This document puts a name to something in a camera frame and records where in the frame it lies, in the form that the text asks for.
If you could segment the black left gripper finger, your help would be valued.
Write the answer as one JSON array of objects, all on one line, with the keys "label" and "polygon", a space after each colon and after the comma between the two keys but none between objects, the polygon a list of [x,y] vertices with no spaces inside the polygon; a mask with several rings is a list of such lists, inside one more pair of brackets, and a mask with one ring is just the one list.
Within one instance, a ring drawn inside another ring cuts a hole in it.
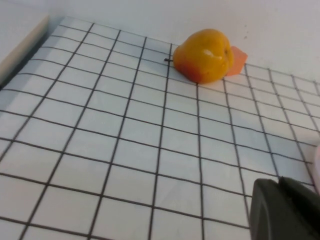
[{"label": "black left gripper finger", "polygon": [[253,240],[318,240],[320,197],[298,181],[254,181],[249,215]]}]

